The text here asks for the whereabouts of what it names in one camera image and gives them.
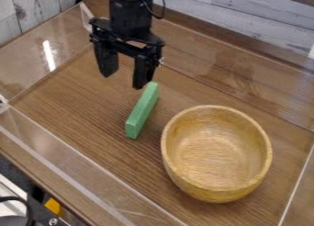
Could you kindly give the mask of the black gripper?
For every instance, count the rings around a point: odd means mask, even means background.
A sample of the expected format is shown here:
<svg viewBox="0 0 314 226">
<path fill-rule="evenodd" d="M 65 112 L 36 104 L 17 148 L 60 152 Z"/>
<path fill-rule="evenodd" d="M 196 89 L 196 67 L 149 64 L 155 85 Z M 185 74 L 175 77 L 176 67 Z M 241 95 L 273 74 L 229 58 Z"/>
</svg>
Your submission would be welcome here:
<svg viewBox="0 0 314 226">
<path fill-rule="evenodd" d="M 93 17 L 90 41 L 94 45 L 97 68 L 104 77 L 119 69 L 117 54 L 135 58 L 132 87 L 141 89 L 152 81 L 161 58 L 164 40 L 152 31 L 152 18 L 164 18 L 165 7 L 157 14 L 153 0 L 108 0 L 109 18 Z"/>
</svg>

